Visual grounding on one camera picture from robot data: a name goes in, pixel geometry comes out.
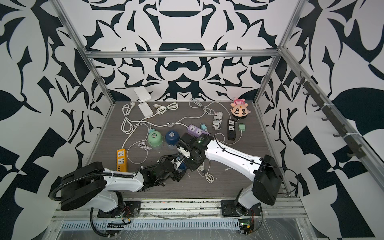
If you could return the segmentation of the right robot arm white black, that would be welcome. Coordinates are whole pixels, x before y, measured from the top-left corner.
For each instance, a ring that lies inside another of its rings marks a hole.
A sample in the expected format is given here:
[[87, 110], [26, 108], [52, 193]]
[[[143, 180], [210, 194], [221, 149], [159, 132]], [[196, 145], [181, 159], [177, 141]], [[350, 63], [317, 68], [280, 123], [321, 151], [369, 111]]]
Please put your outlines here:
[[273, 157], [265, 155], [261, 158], [242, 153], [206, 134], [194, 137], [185, 133], [177, 143], [177, 149], [184, 156], [183, 163], [191, 171], [205, 160], [211, 160], [228, 166], [253, 182], [241, 189], [234, 201], [222, 201], [224, 217], [246, 216], [257, 204], [273, 206], [276, 203], [283, 175]]

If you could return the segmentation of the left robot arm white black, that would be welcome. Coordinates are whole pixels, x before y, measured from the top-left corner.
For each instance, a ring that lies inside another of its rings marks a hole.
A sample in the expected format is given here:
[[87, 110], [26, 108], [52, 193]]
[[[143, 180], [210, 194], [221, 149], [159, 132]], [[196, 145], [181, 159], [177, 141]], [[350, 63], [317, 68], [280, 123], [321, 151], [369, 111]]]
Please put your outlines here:
[[155, 165], [134, 173], [112, 171], [94, 162], [65, 175], [49, 198], [61, 203], [62, 211], [96, 208], [117, 215], [125, 208], [122, 193], [145, 192], [164, 186], [168, 179], [180, 181], [187, 171], [181, 155], [162, 156]]

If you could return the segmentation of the blue cordless grinder front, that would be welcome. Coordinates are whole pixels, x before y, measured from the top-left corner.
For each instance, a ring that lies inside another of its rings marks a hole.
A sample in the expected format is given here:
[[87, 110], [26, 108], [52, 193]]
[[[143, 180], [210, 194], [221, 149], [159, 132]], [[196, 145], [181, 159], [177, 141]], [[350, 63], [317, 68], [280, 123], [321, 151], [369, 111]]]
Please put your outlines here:
[[184, 164], [185, 157], [182, 154], [178, 154], [175, 158], [175, 170], [174, 172], [181, 173], [185, 169], [187, 169], [186, 165]]

